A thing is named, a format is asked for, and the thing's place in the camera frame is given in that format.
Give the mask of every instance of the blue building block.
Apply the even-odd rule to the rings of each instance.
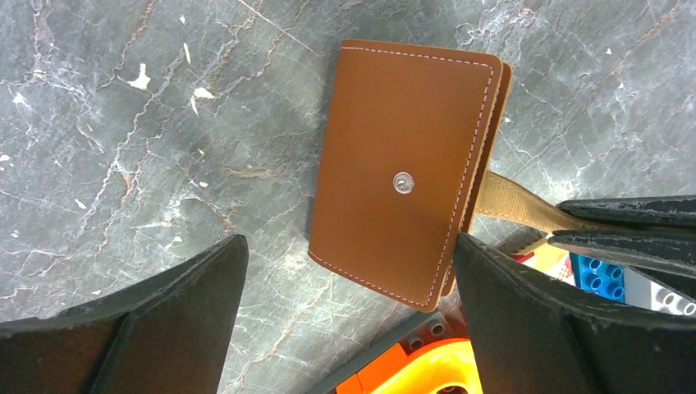
[[[577,287],[609,300],[625,302],[624,269],[606,261],[571,253]]]

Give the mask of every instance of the snap button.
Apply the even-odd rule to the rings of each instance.
[[[408,172],[399,172],[394,176],[394,189],[403,195],[409,194],[414,188],[413,177]]]

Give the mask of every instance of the brown leather strap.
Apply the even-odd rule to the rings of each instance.
[[[486,171],[483,175],[475,212],[522,223],[545,232],[616,228],[572,217],[523,186],[491,171]]]

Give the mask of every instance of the leather case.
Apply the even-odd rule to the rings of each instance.
[[[456,235],[472,222],[510,80],[510,67],[486,53],[344,41],[309,256],[394,300],[435,309],[453,286]]]

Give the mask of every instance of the brown leather wallet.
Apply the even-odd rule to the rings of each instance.
[[[454,286],[456,235],[474,212],[544,231],[591,228],[486,169],[511,77],[491,54],[344,41],[309,256],[430,311]]]

